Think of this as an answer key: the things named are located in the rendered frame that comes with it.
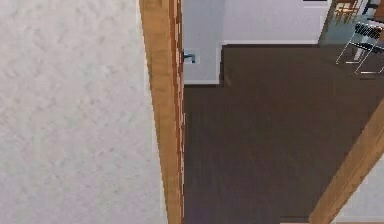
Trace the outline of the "brown wooden room door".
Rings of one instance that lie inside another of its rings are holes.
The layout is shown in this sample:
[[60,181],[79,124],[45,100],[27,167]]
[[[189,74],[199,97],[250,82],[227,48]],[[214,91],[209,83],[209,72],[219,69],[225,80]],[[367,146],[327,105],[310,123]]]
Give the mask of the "brown wooden room door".
[[168,224],[185,224],[181,3],[139,0]]

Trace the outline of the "brown wooden chair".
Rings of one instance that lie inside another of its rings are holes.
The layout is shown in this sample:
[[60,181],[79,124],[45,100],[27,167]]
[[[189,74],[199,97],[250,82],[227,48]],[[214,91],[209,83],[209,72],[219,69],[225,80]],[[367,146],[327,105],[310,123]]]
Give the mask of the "brown wooden chair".
[[336,23],[343,22],[344,24],[354,21],[363,0],[336,0],[335,18]]

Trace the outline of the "white metal frame chair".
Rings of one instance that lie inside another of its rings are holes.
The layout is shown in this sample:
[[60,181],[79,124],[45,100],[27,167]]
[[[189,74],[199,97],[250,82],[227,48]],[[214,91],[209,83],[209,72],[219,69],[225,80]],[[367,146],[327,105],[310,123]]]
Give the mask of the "white metal frame chair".
[[363,70],[362,67],[367,58],[372,54],[384,54],[384,45],[380,45],[380,39],[384,33],[384,26],[357,22],[353,27],[353,32],[349,40],[342,48],[335,60],[338,65],[342,62],[348,48],[356,49],[356,53],[351,60],[346,60],[345,64],[356,64],[355,74],[378,75],[384,72],[384,65],[376,71]]

